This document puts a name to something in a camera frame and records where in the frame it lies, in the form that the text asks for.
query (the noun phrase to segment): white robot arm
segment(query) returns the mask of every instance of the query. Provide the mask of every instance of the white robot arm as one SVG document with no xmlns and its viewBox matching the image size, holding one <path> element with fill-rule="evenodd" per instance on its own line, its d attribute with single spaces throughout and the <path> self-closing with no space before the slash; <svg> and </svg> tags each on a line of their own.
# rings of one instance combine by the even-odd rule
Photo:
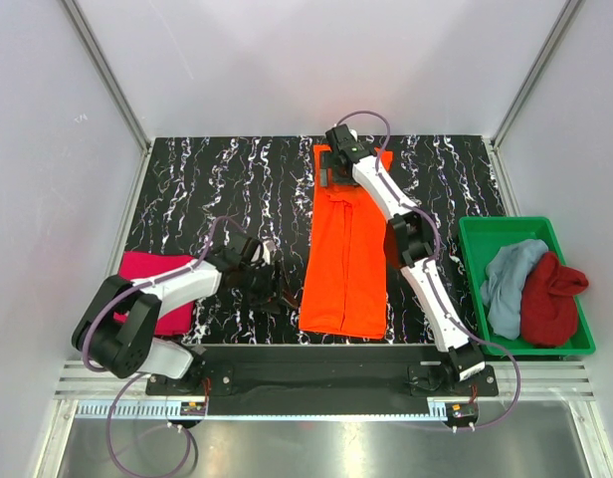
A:
<svg viewBox="0 0 613 478">
<path fill-rule="evenodd" d="M 298 307 L 279 261 L 273 260 L 274 249 L 271 243 L 234 233 L 227 245 L 164 274 L 133 281 L 108 277 L 73 332 L 73 347 L 87 351 L 87 359 L 119 378 L 139 371 L 180 379 L 196 357 L 154 337 L 158 319 L 168 312 L 234 288 L 256 310 L 277 314 L 282 307 Z M 117 322 L 114 313 L 126 314 L 125 322 Z"/>
<path fill-rule="evenodd" d="M 453 378 L 462 381 L 482 371 L 484 356 L 463 332 L 437 271 L 440 239 L 436 228 L 429 228 L 432 219 L 395 184 L 372 148 L 357 140 L 355 131 L 342 124 L 328 131 L 326 139 L 331 152 L 320 160 L 322 186 L 356 183 L 368 192 L 388 223 L 384 249 L 389 263 L 417 294 L 437 349 L 448 355 Z"/>
</svg>

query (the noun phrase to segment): wrinkled cloth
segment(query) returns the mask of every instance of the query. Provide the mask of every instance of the wrinkled cloth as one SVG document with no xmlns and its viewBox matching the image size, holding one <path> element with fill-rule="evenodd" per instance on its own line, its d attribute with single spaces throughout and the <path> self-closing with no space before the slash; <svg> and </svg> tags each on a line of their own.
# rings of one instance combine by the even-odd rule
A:
<svg viewBox="0 0 613 478">
<path fill-rule="evenodd" d="M 526 239 L 502 247 L 486 268 L 488 280 L 480 292 L 484 305 L 490 307 L 488 322 L 495 334 L 511 341 L 518 339 L 525 278 L 546 252 L 543 241 Z"/>
<path fill-rule="evenodd" d="M 362 187 L 320 186 L 314 147 L 315 193 L 300 308 L 301 331 L 381 339 L 386 331 L 386 220 Z M 386 169 L 393 153 L 381 156 Z"/>
<path fill-rule="evenodd" d="M 589 282 L 582 272 L 561 265 L 553 252 L 546 253 L 523 289 L 523 339 L 536 346 L 564 346 L 578 328 L 574 296 L 587 286 Z"/>
<path fill-rule="evenodd" d="M 191 256 L 160 256 L 148 252 L 128 251 L 123 253 L 118 274 L 128 281 L 156 276 L 184 266 Z M 190 302 L 161 317 L 156 323 L 156 336 L 177 336 L 187 334 L 191 329 L 194 303 Z M 114 314 L 119 322 L 125 322 L 125 315 Z"/>
</svg>

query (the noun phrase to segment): green basket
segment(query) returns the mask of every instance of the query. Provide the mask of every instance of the green basket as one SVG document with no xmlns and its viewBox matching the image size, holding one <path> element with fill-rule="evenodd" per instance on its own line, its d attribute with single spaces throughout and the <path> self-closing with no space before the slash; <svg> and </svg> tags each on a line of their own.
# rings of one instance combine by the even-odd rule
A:
<svg viewBox="0 0 613 478">
<path fill-rule="evenodd" d="M 495 258 L 499 250 L 524 239 L 541 239 L 550 251 L 558 256 L 561 264 L 565 259 L 554 235 L 549 220 L 545 217 L 463 217 L 459 221 L 459 236 L 464 252 L 464 263 L 475 304 L 475 315 L 479 325 L 479 336 L 486 341 L 506 347 L 516 356 L 577 356 L 589 355 L 596 351 L 583 309 L 576 298 L 578 309 L 578 330 L 562 347 L 536 347 L 519 338 L 510 341 L 496 336 L 490 329 L 487 313 L 480 289 L 486 281 L 486 266 Z M 492 347 L 482 346 L 490 355 L 502 356 L 503 353 Z"/>
</svg>

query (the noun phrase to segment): red cloth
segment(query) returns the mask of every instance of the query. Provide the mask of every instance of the red cloth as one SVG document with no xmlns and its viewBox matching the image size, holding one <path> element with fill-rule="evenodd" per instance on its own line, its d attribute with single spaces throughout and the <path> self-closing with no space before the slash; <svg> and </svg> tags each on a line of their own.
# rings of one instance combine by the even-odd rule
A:
<svg viewBox="0 0 613 478">
<path fill-rule="evenodd" d="M 158 256 L 147 252 L 125 252 L 118 274 L 128 281 L 143 277 L 156 276 L 184 266 L 193 259 L 192 256 Z M 191 316 L 194 304 L 189 303 L 161 317 L 156 324 L 156 336 L 177 336 L 186 334 L 191 328 Z M 114 314 L 119 322 L 125 322 L 125 316 Z"/>
<path fill-rule="evenodd" d="M 564 346 L 578 327 L 574 296 L 587 286 L 582 272 L 562 266 L 553 252 L 545 253 L 523 288 L 522 338 L 536 346 Z"/>
</svg>

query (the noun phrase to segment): orange shirt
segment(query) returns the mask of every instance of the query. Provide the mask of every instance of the orange shirt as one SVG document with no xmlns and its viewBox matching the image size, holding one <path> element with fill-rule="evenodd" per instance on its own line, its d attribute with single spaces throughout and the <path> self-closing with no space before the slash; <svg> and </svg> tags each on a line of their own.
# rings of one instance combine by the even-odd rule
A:
<svg viewBox="0 0 613 478">
<path fill-rule="evenodd" d="M 386 220 L 360 186 L 319 185 L 317 145 L 310 253 L 300 329 L 381 339 L 386 330 Z M 382 164 L 390 168 L 391 151 Z"/>
</svg>

